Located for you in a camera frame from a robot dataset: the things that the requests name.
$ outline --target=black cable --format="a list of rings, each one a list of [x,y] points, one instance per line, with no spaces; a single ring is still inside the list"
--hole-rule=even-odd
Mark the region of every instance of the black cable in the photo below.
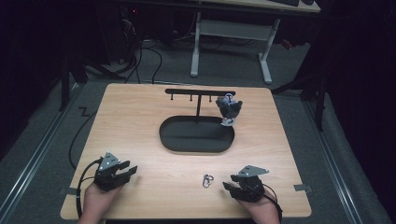
[[[244,40],[243,43],[238,43],[236,41],[232,41],[232,40],[229,40],[229,39],[230,38],[224,39],[224,43],[229,44],[229,45],[245,46],[245,45],[252,45],[252,44],[255,44],[255,43],[259,42],[258,40],[249,39],[249,40]]]
[[[142,62],[142,43],[140,43],[140,47],[139,47],[139,61],[137,62],[137,64],[134,66],[134,70],[132,70],[132,72],[128,75],[127,78],[125,78],[124,83],[127,83],[129,78],[131,77],[131,75],[134,73],[134,71],[137,69],[137,67],[139,66],[139,64]],[[137,75],[137,81],[140,84],[140,77],[139,75]]]
[[[155,70],[154,74],[151,77],[151,84],[154,84],[154,78],[157,75],[158,70],[160,70],[161,65],[163,65],[163,56],[161,56],[161,54],[158,51],[154,50],[154,49],[145,49],[145,50],[150,50],[150,51],[158,54],[158,56],[160,56],[160,64],[158,65],[157,70]]]
[[[279,218],[279,222],[281,222],[281,221],[282,221],[282,212],[283,212],[283,211],[282,211],[282,208],[280,208],[279,203],[277,203],[277,200],[274,201],[274,199],[272,199],[271,197],[269,197],[269,196],[266,195],[265,193],[262,195],[262,197],[268,199],[271,203],[274,204],[274,206],[275,206],[275,208],[276,208],[276,211],[277,211],[277,216],[278,216],[278,218]]]
[[[185,37],[183,39],[177,39],[174,41],[174,44],[181,46],[181,47],[189,47],[194,45],[194,39],[191,40],[191,38],[194,37],[194,35]]]
[[[75,134],[75,136],[74,136],[74,138],[73,138],[72,143],[70,144],[70,148],[69,148],[69,162],[70,162],[70,165],[72,165],[72,167],[73,167],[74,170],[77,169],[77,166],[76,166],[76,165],[73,163],[73,161],[72,161],[72,148],[73,148],[73,145],[74,145],[74,143],[76,142],[76,139],[77,139],[79,133],[81,132],[82,128],[83,128],[83,127],[88,123],[88,121],[96,114],[96,112],[97,112],[97,110],[96,110],[95,112],[93,112],[93,113],[90,115],[90,117],[87,118],[87,119],[84,121],[84,123],[79,127],[78,131],[76,132],[76,134]]]
[[[129,37],[128,34],[126,34],[125,32],[130,33],[129,30],[131,29],[131,27],[134,27],[134,26],[133,26],[133,23],[130,22],[130,21],[128,21],[128,20],[122,20],[122,21],[127,22],[127,23],[129,24],[127,31],[124,30],[124,34],[125,34],[125,38],[126,38],[126,42],[127,42],[127,46],[126,46],[127,52],[126,52],[126,56],[125,56],[125,57],[126,57],[126,58],[129,58],[129,57],[130,57],[130,61],[128,62],[128,64],[127,64],[125,67],[121,68],[120,70],[117,70],[117,71],[112,72],[112,73],[115,74],[115,75],[122,74],[122,73],[124,73],[124,72],[130,70],[132,67],[134,67],[134,66],[136,65],[136,59],[135,59],[135,56],[134,56],[134,54],[133,54],[135,45],[134,45],[134,44],[131,44],[131,43],[134,43],[134,41],[138,38],[138,34],[133,33],[133,34],[132,34],[132,38]],[[87,66],[84,66],[84,69],[85,69],[85,71],[86,71],[87,73],[89,73],[89,74],[91,74],[91,75],[94,75],[94,76],[102,76],[102,75],[105,75],[105,74],[102,73],[102,72],[99,72],[99,73],[94,72],[94,71],[92,71],[91,69],[89,69]]]
[[[274,194],[274,197],[275,197],[275,199],[276,199],[276,202],[277,202],[277,196],[276,196],[276,193],[275,193],[275,191],[273,190],[273,189],[271,189],[268,185],[264,185],[263,184],[263,186],[265,186],[265,187],[267,187],[268,189],[270,189],[272,192],[273,192],[273,194]]]
[[[82,208],[81,208],[81,184],[84,181],[84,175],[87,173],[88,169],[90,169],[93,165],[96,163],[100,164],[102,162],[103,158],[101,157],[99,160],[91,162],[82,172],[81,177],[79,178],[78,181],[78,186],[77,186],[77,191],[76,191],[76,208],[77,208],[77,213],[78,213],[78,218],[81,217],[82,215]]]
[[[94,179],[94,176],[87,177],[87,178],[83,179],[82,182],[86,181],[87,179]]]
[[[219,39],[219,44],[217,45],[217,46],[215,46],[214,48],[205,48],[204,46],[203,46],[203,44],[200,44],[199,45],[199,47],[201,48],[201,49],[207,49],[207,50],[214,50],[214,49],[218,49],[218,48],[220,48],[222,45],[223,45],[223,42],[224,42],[224,38],[223,37],[211,37],[211,38],[207,38],[206,40],[210,40],[210,39]]]
[[[136,78],[137,78],[137,83],[140,84],[140,76],[139,76],[139,69],[136,67]]]
[[[191,31],[192,31],[192,28],[194,27],[196,17],[197,17],[197,13],[195,12],[195,13],[193,14],[193,17],[192,17],[192,22],[191,22],[191,26],[190,26],[189,31],[188,31],[185,35],[183,35],[181,38],[174,39],[174,43],[176,43],[178,40],[183,40],[183,39],[186,39],[186,38],[190,38],[190,37],[192,37],[192,36],[195,36],[195,35],[190,35],[190,33],[191,33]]]

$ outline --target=forearm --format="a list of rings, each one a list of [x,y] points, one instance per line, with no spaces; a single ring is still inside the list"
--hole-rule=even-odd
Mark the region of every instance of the forearm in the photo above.
[[[257,224],[279,224],[276,208],[273,204],[265,205],[266,208],[251,208],[249,213]]]
[[[101,219],[102,216],[96,214],[82,213],[82,216],[78,221],[78,224],[98,224]]]

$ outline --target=table leg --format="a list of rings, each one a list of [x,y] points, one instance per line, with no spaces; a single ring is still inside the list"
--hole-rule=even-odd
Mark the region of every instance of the table leg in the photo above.
[[[64,55],[62,60],[62,104],[59,111],[64,111],[69,103],[70,89],[69,89],[69,69],[67,67],[67,56]]]
[[[274,38],[279,23],[280,23],[280,19],[276,19],[274,25],[272,26],[270,36],[268,37],[267,46],[265,47],[264,53],[259,53],[260,65],[262,66],[262,75],[264,76],[264,82],[266,84],[272,83],[271,74],[267,64],[267,57],[268,57],[268,53],[270,52],[271,46],[274,42]]]
[[[195,44],[194,44],[194,52],[192,53],[192,62],[191,62],[191,77],[198,76],[198,67],[199,67],[199,37],[201,33],[201,12],[197,12],[197,22],[195,25]]]

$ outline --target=gray carpet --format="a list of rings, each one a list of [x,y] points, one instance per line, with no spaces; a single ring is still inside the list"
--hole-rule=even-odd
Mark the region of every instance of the gray carpet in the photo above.
[[[269,89],[292,81],[309,46],[287,50],[282,46],[274,45],[268,58],[274,83],[265,85],[256,55],[260,51],[258,47],[261,44],[255,42],[238,46],[233,43],[221,45],[214,50],[210,48],[216,47],[216,44],[204,44],[203,48],[205,49],[201,51],[200,74],[197,78],[191,78],[189,75],[192,46],[174,45],[170,48],[159,44],[152,48],[157,50],[163,59],[155,80],[195,85]],[[152,42],[145,44],[146,47],[153,45]],[[159,64],[158,54],[150,50],[143,50],[142,62],[138,67],[140,80],[150,82]],[[113,64],[109,68],[114,70],[119,66]],[[39,163],[38,169],[32,174],[33,178],[30,180],[30,184],[21,194],[15,208],[11,208],[7,223],[75,223],[75,221],[63,220],[60,217],[64,196],[59,194],[59,190],[69,186],[74,174],[68,160],[68,150],[78,129],[87,120],[87,117],[82,114],[81,107],[86,108],[86,114],[93,113],[100,104],[106,85],[111,82],[114,80],[90,76],[90,80],[85,86],[80,86],[73,91],[75,100],[67,113],[64,114],[64,119],[57,132],[52,136],[44,160]],[[137,82],[135,74],[131,76],[130,82]],[[297,91],[287,91],[274,97],[303,183],[312,188],[312,191],[307,193],[312,207],[312,215],[306,218],[284,218],[282,223],[350,223],[339,192],[334,186],[316,127],[312,124],[306,103],[300,101],[297,93]],[[30,118],[29,125],[19,140],[1,161],[0,202],[6,200],[20,174],[23,174],[23,169],[39,147],[48,127],[59,116],[60,94],[61,87],[57,85],[47,101]],[[78,162],[92,123],[93,119],[83,127],[72,147],[74,164]],[[353,155],[328,97],[323,128],[326,142],[337,161],[348,189],[350,189],[351,197],[359,209],[361,223],[391,223]]]

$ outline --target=cable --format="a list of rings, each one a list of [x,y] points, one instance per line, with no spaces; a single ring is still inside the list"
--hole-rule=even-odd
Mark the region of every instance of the cable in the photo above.
[[[142,44],[143,44],[143,42],[140,43],[140,47],[139,47],[139,53],[140,53],[140,55],[139,55],[139,61],[138,61],[137,64],[134,66],[134,70],[132,70],[132,72],[128,75],[128,77],[125,78],[124,83],[127,83],[127,82],[128,82],[128,80],[129,80],[129,78],[131,77],[131,75],[134,73],[134,71],[137,69],[137,67],[139,66],[139,64],[142,62]],[[137,75],[137,80],[138,80],[138,82],[139,82],[139,84],[140,84],[139,75]]]
[[[194,36],[194,35],[189,35],[189,34],[191,33],[192,27],[194,27],[196,16],[197,16],[197,13],[195,12],[194,16],[192,18],[192,22],[191,22],[189,31],[183,37],[175,39],[174,41],[183,40],[183,39],[190,38],[190,37]]]
[[[181,47],[190,47],[190,46],[194,45],[194,40],[191,40],[192,37],[194,37],[194,35],[188,36],[184,39],[179,39],[178,41],[175,41],[174,43]]]
[[[231,40],[224,40],[224,43],[230,44],[230,45],[236,45],[236,46],[245,46],[245,45],[252,45],[259,42],[258,40],[254,39],[249,39],[249,40],[244,40],[244,43],[237,43],[236,41],[231,41]]]
[[[139,76],[139,69],[136,67],[136,78],[137,78],[137,83],[140,84],[140,76]]]
[[[87,179],[94,179],[94,176],[87,177],[87,178],[83,179],[82,182],[86,181]]]
[[[87,173],[87,171],[96,163],[100,164],[102,162],[103,158],[101,157],[99,160],[91,162],[82,172],[81,177],[79,178],[78,181],[78,186],[77,186],[77,191],[76,191],[76,208],[77,208],[77,213],[78,213],[78,218],[81,217],[82,215],[82,209],[81,209],[81,184],[84,181],[84,175]]]
[[[268,189],[270,189],[270,190],[274,193],[274,197],[275,197],[276,202],[277,202],[277,196],[276,196],[275,191],[274,191],[273,189],[271,189],[268,185],[264,185],[264,184],[263,184],[263,186],[267,187]]]
[[[219,44],[218,44],[217,46],[215,46],[214,48],[212,48],[212,49],[205,48],[202,44],[200,44],[199,47],[200,47],[201,49],[214,50],[214,49],[220,48],[220,47],[223,45],[223,42],[224,42],[224,38],[223,38],[223,37],[220,37],[220,36],[211,36],[211,37],[206,38],[206,40],[210,40],[210,39],[219,39]]]
[[[270,198],[268,195],[266,195],[265,193],[262,195],[262,197],[268,199],[271,203],[274,204],[276,211],[277,211],[277,216],[279,218],[279,222],[282,221],[282,208],[280,207],[279,203],[277,203],[277,199],[276,201],[274,201],[272,198]]]
[[[79,127],[78,131],[76,132],[76,134],[75,134],[75,136],[74,136],[74,138],[73,138],[72,143],[70,144],[70,148],[69,148],[69,162],[70,162],[70,165],[72,165],[72,167],[73,167],[74,170],[77,169],[77,166],[76,166],[76,165],[73,163],[73,161],[72,161],[72,148],[73,148],[73,145],[74,145],[74,143],[76,142],[76,139],[77,139],[79,133],[81,132],[82,128],[84,128],[84,126],[88,123],[88,121],[89,121],[97,112],[98,112],[97,110],[96,110],[95,112],[93,112],[93,113],[84,121],[84,123]]]
[[[161,54],[158,51],[156,51],[154,49],[146,49],[146,50],[153,51],[154,53],[158,54],[158,56],[160,56],[160,64],[158,65],[157,70],[155,70],[155,72],[154,72],[154,74],[152,75],[152,78],[151,78],[151,84],[154,85],[154,78],[157,75],[158,70],[160,70],[161,65],[163,65],[163,57],[161,56]]]
[[[121,68],[120,70],[111,72],[114,75],[119,75],[124,72],[127,72],[128,70],[130,70],[132,67],[134,67],[136,65],[134,51],[137,49],[137,45],[135,43],[138,43],[138,41],[140,39],[140,32],[137,32],[135,29],[135,26],[134,26],[134,24],[136,24],[136,20],[131,21],[131,19],[128,19],[127,15],[125,15],[125,17],[121,20],[121,23],[122,23],[122,27],[123,27],[123,29],[122,29],[123,35],[126,40],[126,54],[124,57],[126,59],[130,59],[130,61],[125,67]],[[104,73],[101,70],[97,70],[96,68],[94,68],[94,70],[99,71],[99,73],[91,70],[87,66],[84,66],[84,69],[87,73],[94,75],[94,76],[106,75],[106,73]]]

